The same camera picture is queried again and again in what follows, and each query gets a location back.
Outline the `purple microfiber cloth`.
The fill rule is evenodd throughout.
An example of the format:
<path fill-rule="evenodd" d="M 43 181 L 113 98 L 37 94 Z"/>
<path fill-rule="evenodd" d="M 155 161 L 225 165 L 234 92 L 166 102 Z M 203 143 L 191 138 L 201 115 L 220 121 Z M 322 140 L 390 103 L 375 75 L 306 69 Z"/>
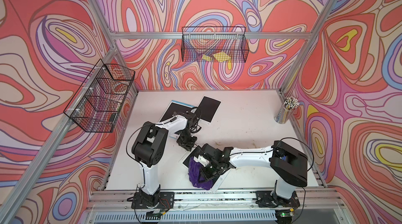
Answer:
<path fill-rule="evenodd" d="M 210 167 L 210 163 L 200 163 L 194 160 L 195 157 L 191 157 L 188 164 L 189 181 L 194 187 L 204 190 L 211 190 L 218 181 L 218 177 L 214 177 L 211 180 L 205 178 L 202 170 Z"/>

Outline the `blue white drawing tablet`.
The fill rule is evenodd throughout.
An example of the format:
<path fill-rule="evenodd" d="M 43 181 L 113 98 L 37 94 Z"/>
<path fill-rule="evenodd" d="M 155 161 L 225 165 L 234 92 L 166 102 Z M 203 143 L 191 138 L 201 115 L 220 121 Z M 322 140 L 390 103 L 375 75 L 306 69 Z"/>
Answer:
<path fill-rule="evenodd" d="M 180 130 L 186 126 L 187 120 L 180 116 L 179 113 L 186 113 L 192 106 L 183 104 L 178 101 L 171 101 L 160 122 L 156 123 L 157 127 L 168 130 L 168 136 L 178 139 Z"/>

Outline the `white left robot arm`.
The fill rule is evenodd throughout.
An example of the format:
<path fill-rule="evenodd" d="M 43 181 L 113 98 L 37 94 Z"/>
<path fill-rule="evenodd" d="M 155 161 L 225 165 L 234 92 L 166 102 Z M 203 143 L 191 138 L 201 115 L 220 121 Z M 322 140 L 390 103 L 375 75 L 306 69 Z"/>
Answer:
<path fill-rule="evenodd" d="M 198 107 L 192 107 L 185 113 L 174 113 L 171 118 L 161 122 L 148 121 L 139 129 L 131 152 L 143 170 L 142 191 L 146 195 L 153 196 L 160 189 L 158 163 L 164 154 L 168 137 L 179 133 L 177 144 L 191 151 L 197 141 L 194 134 L 201 129 L 198 126 L 201 115 Z"/>

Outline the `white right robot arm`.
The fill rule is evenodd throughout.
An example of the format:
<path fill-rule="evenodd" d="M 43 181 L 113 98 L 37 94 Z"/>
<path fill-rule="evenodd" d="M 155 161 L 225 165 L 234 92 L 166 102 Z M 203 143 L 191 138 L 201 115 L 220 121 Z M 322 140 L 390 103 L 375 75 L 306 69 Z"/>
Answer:
<path fill-rule="evenodd" d="M 289 200 L 296 188 L 307 186 L 307 155 L 281 140 L 274 141 L 270 147 L 256 149 L 219 150 L 205 144 L 188 164 L 194 186 L 212 192 L 220 188 L 228 171 L 240 167 L 272 169 L 279 176 L 272 193 L 274 199 Z"/>

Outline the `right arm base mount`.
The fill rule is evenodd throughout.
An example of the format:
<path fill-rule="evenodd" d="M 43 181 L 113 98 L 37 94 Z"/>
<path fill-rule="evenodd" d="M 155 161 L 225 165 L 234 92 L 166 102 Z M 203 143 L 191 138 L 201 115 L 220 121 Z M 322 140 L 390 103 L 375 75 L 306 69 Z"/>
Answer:
<path fill-rule="evenodd" d="M 261 208 L 294 208 L 300 207 L 300 202 L 295 191 L 290 199 L 284 199 L 275 194 L 275 191 L 256 191 L 255 203 Z"/>

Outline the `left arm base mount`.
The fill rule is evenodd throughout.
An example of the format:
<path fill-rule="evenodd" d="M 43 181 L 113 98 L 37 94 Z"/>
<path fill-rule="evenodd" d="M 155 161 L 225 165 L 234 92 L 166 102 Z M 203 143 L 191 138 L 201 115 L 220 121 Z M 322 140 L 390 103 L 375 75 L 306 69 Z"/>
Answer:
<path fill-rule="evenodd" d="M 146 194 L 142 189 L 134 193 L 131 201 L 132 209 L 162 209 L 169 210 L 174 207 L 175 193 L 160 192 L 153 195 Z"/>

